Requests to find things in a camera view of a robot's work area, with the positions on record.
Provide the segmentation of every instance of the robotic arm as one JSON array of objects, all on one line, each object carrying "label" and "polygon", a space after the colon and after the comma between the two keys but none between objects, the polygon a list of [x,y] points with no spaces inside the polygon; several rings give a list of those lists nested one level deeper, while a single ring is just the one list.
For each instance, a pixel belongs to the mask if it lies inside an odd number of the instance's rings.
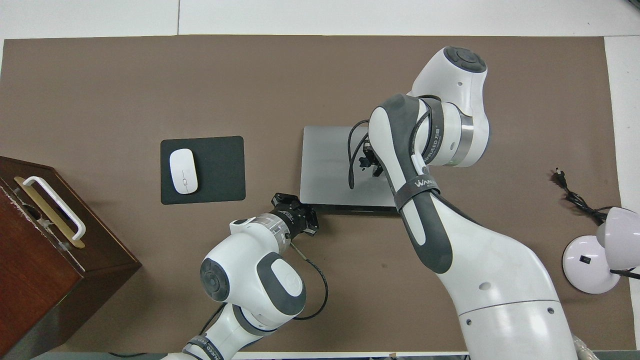
[{"label": "robotic arm", "polygon": [[302,312],[304,282],[281,254],[296,235],[315,235],[316,213],[293,195],[277,193],[271,203],[269,213],[229,224],[231,235],[202,261],[202,286],[226,304],[203,335],[165,360],[231,360]]},{"label": "robotic arm", "polygon": [[526,246],[475,223],[441,195],[427,165],[467,167],[489,138],[484,61],[446,47],[408,95],[378,106],[369,143],[413,248],[443,282],[473,360],[576,359],[551,279]]}]

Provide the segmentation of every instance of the brown table surface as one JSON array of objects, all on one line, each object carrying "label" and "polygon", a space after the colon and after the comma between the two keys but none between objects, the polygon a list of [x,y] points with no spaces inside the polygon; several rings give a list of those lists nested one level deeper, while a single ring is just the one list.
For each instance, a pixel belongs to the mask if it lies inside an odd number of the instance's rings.
[{"label": "brown table surface", "polygon": [[[432,168],[443,194],[537,253],[572,331],[593,349],[635,348],[628,281],[587,295],[564,278],[566,244],[596,225],[549,181],[555,167],[594,206],[619,205],[602,38],[178,36],[7,40],[0,154],[53,166],[143,263],[60,349],[174,352],[217,308],[202,258],[227,224],[300,190],[306,125],[348,126],[407,92],[446,45],[488,64],[492,139],[470,168]],[[246,199],[160,203],[160,141],[240,135]],[[464,350],[444,287],[413,252],[399,218],[321,215],[296,239],[326,274],[328,305],[252,351]],[[320,278],[287,258],[308,288]]]}]

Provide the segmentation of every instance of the drawer handle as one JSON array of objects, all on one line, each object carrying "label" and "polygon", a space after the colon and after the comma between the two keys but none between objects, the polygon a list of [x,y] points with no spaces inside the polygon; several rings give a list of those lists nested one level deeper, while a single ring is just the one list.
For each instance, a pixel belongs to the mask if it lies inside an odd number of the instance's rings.
[{"label": "drawer handle", "polygon": [[53,201],[55,201],[58,204],[58,206],[62,209],[62,211],[64,211],[65,214],[67,214],[67,216],[71,219],[71,221],[74,222],[78,230],[76,231],[75,235],[73,235],[72,239],[76,241],[79,240],[82,237],[82,235],[84,235],[84,232],[86,231],[86,227],[84,226],[84,223],[82,222],[82,220],[80,220],[80,218],[76,215],[76,213],[74,213],[73,210],[69,208],[67,203],[64,200],[62,200],[60,196],[58,196],[55,190],[53,190],[51,186],[47,184],[47,181],[45,181],[45,179],[42,179],[41,177],[38,177],[38,176],[31,176],[31,177],[28,177],[22,184],[24,186],[31,186],[31,184],[33,184],[34,181],[40,184],[40,186],[42,186],[44,191],[46,191],[47,194],[49,194],[49,196],[53,199]]}]

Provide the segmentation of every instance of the computer mouse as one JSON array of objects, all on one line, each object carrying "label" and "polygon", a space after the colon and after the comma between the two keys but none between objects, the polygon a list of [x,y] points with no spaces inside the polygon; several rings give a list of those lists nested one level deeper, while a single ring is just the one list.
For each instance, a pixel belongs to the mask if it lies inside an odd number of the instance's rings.
[{"label": "computer mouse", "polygon": [[196,164],[193,152],[189,149],[178,149],[169,155],[169,169],[175,191],[186,195],[198,190]]}]

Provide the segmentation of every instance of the wooden cabinet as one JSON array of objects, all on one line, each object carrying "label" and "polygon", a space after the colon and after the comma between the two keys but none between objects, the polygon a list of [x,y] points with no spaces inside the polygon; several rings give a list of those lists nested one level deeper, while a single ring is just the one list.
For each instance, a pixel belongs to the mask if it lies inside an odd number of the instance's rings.
[{"label": "wooden cabinet", "polygon": [[2,360],[64,343],[140,266],[53,168],[0,156]]}]

